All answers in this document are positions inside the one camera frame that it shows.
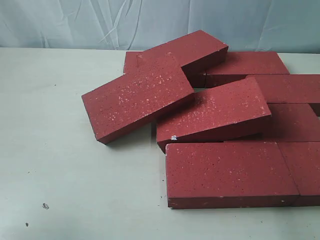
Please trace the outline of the red brick with white chip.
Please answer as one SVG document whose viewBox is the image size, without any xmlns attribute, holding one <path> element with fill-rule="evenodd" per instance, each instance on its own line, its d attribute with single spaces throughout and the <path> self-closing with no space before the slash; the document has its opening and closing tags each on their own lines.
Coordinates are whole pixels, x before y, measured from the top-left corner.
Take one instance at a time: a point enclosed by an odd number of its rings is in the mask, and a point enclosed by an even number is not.
<svg viewBox="0 0 320 240">
<path fill-rule="evenodd" d="M 272 113 L 253 77 L 194 94 L 189 106 L 168 113 L 156 124 L 156 142 L 164 152 L 170 143 L 223 142 L 261 133 Z"/>
</svg>

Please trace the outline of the white backdrop cloth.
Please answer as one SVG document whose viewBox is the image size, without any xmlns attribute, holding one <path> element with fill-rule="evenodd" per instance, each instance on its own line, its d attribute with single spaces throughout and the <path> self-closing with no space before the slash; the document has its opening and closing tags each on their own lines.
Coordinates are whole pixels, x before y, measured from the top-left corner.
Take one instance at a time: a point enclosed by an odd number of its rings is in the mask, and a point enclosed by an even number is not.
<svg viewBox="0 0 320 240">
<path fill-rule="evenodd" d="M 320 51 L 317 0 L 3 0 L 2 47 L 146 50 L 203 30 L 231 51 Z"/>
</svg>

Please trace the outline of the red brick front large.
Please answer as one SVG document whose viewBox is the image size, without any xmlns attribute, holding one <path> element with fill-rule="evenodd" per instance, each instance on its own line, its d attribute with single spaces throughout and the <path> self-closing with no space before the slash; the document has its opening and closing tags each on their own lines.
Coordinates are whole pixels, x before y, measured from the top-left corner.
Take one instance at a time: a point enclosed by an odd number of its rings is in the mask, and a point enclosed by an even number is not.
<svg viewBox="0 0 320 240">
<path fill-rule="evenodd" d="M 275 142 L 170 143 L 165 171 L 172 209 L 286 207 L 300 195 Z"/>
</svg>

